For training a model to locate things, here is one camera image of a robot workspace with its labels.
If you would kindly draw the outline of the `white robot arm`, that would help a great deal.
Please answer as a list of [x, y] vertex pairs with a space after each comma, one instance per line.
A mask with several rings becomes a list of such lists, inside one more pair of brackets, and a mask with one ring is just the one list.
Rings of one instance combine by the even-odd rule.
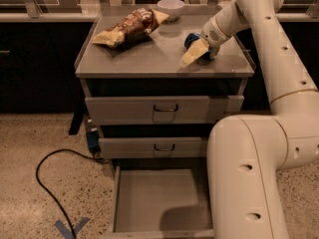
[[283, 0], [232, 0], [203, 26], [180, 63], [216, 54], [249, 29], [271, 113], [235, 115], [212, 129], [206, 165], [214, 239], [289, 239], [276, 173], [318, 156], [319, 91], [282, 29]]

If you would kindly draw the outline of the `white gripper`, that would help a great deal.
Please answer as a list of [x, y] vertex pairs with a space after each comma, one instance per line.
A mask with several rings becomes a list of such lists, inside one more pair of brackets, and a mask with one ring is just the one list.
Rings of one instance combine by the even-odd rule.
[[219, 28], [216, 18], [211, 17], [202, 27], [200, 36], [203, 39], [193, 41], [188, 50], [181, 57], [179, 64], [185, 68], [207, 51], [211, 56], [216, 56], [220, 47], [229, 40]]

